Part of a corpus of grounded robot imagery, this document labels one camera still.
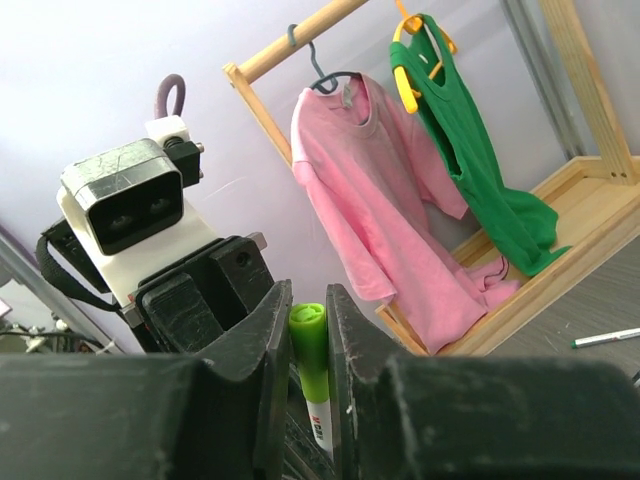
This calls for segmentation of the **lime green pen cap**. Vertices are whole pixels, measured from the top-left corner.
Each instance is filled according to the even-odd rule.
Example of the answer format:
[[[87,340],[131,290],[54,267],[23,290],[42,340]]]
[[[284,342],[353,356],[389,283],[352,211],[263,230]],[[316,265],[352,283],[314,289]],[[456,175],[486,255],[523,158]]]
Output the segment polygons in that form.
[[[289,315],[289,333],[306,400],[314,404],[326,402],[329,399],[329,347],[325,306],[294,305]]]

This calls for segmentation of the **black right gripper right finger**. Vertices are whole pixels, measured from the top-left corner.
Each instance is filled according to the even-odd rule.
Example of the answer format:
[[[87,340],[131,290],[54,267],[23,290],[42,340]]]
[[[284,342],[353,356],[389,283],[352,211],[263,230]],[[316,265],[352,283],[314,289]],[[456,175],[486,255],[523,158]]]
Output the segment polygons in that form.
[[[341,479],[635,479],[639,393],[617,367],[429,357],[326,290],[333,458]]]

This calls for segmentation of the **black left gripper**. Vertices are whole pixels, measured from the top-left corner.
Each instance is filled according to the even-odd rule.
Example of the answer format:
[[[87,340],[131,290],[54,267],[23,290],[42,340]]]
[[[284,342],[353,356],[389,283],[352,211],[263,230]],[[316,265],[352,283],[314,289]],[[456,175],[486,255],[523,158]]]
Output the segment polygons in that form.
[[[49,252],[53,247],[100,293],[110,288],[64,219],[36,245],[43,278],[68,298],[120,316],[143,350],[197,352],[247,317],[274,284],[264,234],[218,238],[135,284],[124,306],[86,289]]]

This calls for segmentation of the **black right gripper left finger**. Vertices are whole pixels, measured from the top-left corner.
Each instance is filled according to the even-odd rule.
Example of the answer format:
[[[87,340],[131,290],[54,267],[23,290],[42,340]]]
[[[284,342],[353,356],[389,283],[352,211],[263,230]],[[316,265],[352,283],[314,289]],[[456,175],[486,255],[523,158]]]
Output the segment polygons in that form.
[[[200,352],[5,354],[5,479],[277,479],[289,281]]]

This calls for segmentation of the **white pen with lime end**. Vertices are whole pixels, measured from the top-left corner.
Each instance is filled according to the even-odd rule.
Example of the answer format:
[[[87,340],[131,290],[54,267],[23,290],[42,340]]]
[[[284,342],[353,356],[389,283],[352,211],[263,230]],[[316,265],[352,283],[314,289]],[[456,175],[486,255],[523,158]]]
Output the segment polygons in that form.
[[[314,403],[307,400],[306,405],[314,440],[332,459],[333,440],[330,401]]]

